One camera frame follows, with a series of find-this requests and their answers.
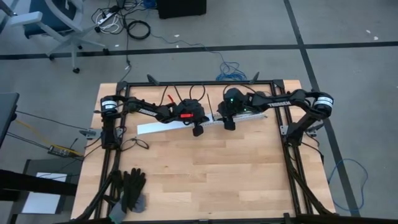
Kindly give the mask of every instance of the white cable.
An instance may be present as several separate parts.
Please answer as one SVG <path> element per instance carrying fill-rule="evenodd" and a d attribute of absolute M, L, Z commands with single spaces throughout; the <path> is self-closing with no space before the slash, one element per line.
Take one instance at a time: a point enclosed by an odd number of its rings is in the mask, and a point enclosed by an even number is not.
<path fill-rule="evenodd" d="M 95 19 L 95 23 L 96 23 L 96 24 L 98 24 L 98 18 L 99 18 L 101 15 L 102 15 L 102 13 L 99 13 L 98 16 L 97 16 L 97 18 Z M 119 30 L 119 28 L 120 28 L 120 26 L 118 25 L 118 22 L 119 22 L 119 16 L 116 14 L 116 15 L 114 15 L 114 17 L 113 17 L 112 23 L 110 23 L 110 24 L 108 24 L 108 25 L 106 25 L 106 26 L 103 26 L 103 27 L 101 27 L 101 26 L 98 26 L 98 27 L 99 27 L 99 29 L 101 30 L 101 32 L 104 33 L 104 34 L 113 34 L 113 33 L 116 33 L 116 32 Z M 116 26 L 116 29 L 115 29 L 115 30 L 113 30 L 113 31 L 106 31 L 107 29 L 109 29 L 109 28 L 111 28 L 111 27 L 113 27 L 113 26 Z"/>

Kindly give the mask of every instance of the blue cable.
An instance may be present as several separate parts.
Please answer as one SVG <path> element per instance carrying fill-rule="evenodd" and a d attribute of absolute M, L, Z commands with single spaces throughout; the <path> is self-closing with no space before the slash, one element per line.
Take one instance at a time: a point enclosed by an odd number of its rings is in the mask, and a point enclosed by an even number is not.
<path fill-rule="evenodd" d="M 366 184 L 366 181 L 368 181 L 368 177 L 369 177 L 368 171 L 365 169 L 365 167 L 363 167 L 358 161 L 356 161 L 356 160 L 354 160 L 354 159 L 342 159 L 342 160 L 340 160 L 340 161 L 336 164 L 336 166 L 333 168 L 333 170 L 332 170 L 332 172 L 331 172 L 331 174 L 330 174 L 330 177 L 328 178 L 328 184 L 330 184 L 331 178 L 333 177 L 333 174 L 335 173 L 337 167 L 338 167 L 341 163 L 343 163 L 344 161 L 355 162 L 356 164 L 358 164 L 358 165 L 363 169 L 363 171 L 364 171 L 365 174 L 366 174 L 365 181 L 364 181 L 364 182 L 362 183 L 362 185 L 361 185 L 361 198 L 362 198 L 362 203 L 361 203 L 361 205 L 358 207 L 358 209 L 354 209 L 354 210 L 350 210 L 350 209 L 347 209 L 347 208 L 343 208 L 342 206 L 340 206 L 339 204 L 337 204 L 337 202 L 335 202 L 334 199 L 333 199 L 333 203 L 334 203 L 338 208 L 340 208 L 340 209 L 342 209 L 342 210 L 344 210 L 344 211 L 347 211 L 347 212 L 358 212 L 358 211 L 361 210 L 361 209 L 363 208 L 363 206 L 365 205 L 365 199 L 364 199 L 364 195 L 363 195 L 363 188 L 364 188 L 364 186 L 365 186 L 365 184 Z"/>
<path fill-rule="evenodd" d="M 240 64 L 238 62 L 226 62 L 224 60 L 223 55 L 220 52 L 211 51 L 211 50 L 207 49 L 206 46 L 204 46 L 203 44 L 200 44 L 200 43 L 199 44 L 190 44 L 190 43 L 188 43 L 188 42 L 186 42 L 184 40 L 176 40 L 176 41 L 170 42 L 170 41 L 166 40 L 165 38 L 163 38 L 161 36 L 156 36 L 153 33 L 150 33 L 150 34 L 153 37 L 162 39 L 164 42 L 166 42 L 168 44 L 176 44 L 176 43 L 182 42 L 182 43 L 187 44 L 187 45 L 192 46 L 192 47 L 193 46 L 203 47 L 207 52 L 220 55 L 223 63 L 221 63 L 221 65 L 220 65 L 220 74 L 216 77 L 216 81 L 222 81 L 222 80 L 224 80 L 226 78 L 229 78 L 229 79 L 232 79 L 232 80 L 238 80 L 238 81 L 243 81 L 243 80 L 247 79 L 247 77 L 244 74 L 244 72 L 239 70 Z"/>

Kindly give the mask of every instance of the gray fabric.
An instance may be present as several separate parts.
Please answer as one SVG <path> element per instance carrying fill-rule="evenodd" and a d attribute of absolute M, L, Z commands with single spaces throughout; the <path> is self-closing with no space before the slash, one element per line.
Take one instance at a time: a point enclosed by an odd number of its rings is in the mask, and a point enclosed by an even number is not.
<path fill-rule="evenodd" d="M 136 202 L 134 208 L 132 209 L 132 212 L 141 213 L 141 212 L 145 211 L 145 206 L 146 206 L 145 196 L 143 194 L 140 194 L 138 196 L 138 199 L 137 199 L 137 202 Z"/>
<path fill-rule="evenodd" d="M 126 217 L 126 214 L 122 210 L 122 204 L 121 200 L 114 205 L 114 207 L 111 210 L 111 213 L 109 214 L 110 219 L 112 222 L 115 224 L 120 224 L 123 222 L 124 218 Z"/>

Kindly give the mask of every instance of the chair wheel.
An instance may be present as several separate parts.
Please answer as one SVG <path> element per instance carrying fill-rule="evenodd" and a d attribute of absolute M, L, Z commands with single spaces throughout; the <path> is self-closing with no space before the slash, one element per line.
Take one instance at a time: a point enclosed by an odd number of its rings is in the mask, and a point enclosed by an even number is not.
<path fill-rule="evenodd" d="M 110 55 L 110 52 L 108 49 L 103 49 L 102 51 L 104 52 L 105 55 Z"/>

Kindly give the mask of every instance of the yellow cable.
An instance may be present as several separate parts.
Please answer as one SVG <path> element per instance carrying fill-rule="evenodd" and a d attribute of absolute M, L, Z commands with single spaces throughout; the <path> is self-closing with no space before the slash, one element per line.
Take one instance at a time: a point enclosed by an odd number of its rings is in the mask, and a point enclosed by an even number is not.
<path fill-rule="evenodd" d="M 76 155 L 78 155 L 78 156 L 83 156 L 83 154 L 80 154 L 79 152 L 75 152 L 75 151 L 70 150 L 70 149 L 68 149 L 68 148 L 65 148 L 65 147 L 62 147 L 62 146 L 58 146 L 58 145 L 56 145 L 56 144 L 51 143 L 50 141 L 46 140 L 46 139 L 43 137 L 43 135 L 40 134 L 40 133 L 38 132 L 38 130 L 36 130 L 35 128 L 33 128 L 32 126 L 30 126 L 29 124 L 27 124 L 27 123 L 25 123 L 25 122 L 22 122 L 22 121 L 19 121 L 19 120 L 17 120 L 17 119 L 16 119 L 15 121 L 16 121 L 17 123 L 19 123 L 19 124 L 21 124 L 21 125 L 27 127 L 28 129 L 30 129 L 30 130 L 31 130 L 40 140 L 42 140 L 44 143 L 49 144 L 49 145 L 51 145 L 51 146 L 53 146 L 53 147 L 55 147 L 55 148 L 57 148 L 57 149 L 65 150 L 65 151 L 68 151 L 68 152 L 70 152 L 70 153 L 76 154 Z"/>

